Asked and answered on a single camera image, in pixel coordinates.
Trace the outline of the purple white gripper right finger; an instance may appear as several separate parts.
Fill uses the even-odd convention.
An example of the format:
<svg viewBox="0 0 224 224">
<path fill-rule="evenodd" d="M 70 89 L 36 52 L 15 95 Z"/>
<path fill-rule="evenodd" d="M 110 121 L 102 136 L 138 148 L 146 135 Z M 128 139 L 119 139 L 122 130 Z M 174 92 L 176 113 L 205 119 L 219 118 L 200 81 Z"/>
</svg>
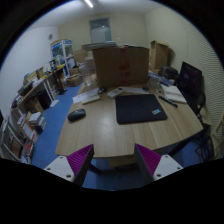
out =
<svg viewBox="0 0 224 224">
<path fill-rule="evenodd" d="M 159 155 L 139 144 L 134 147 L 134 156 L 146 184 L 160 180 L 182 169 L 182 166 L 168 154 Z"/>
</svg>

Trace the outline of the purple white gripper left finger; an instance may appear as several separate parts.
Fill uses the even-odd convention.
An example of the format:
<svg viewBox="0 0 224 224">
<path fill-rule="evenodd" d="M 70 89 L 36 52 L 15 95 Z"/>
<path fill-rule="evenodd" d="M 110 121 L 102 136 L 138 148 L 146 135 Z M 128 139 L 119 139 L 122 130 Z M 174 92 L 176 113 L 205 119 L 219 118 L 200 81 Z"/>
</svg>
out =
<svg viewBox="0 0 224 224">
<path fill-rule="evenodd" d="M 82 186 L 94 155 L 94 145 L 90 144 L 69 156 L 58 156 L 45 171 Z"/>
</svg>

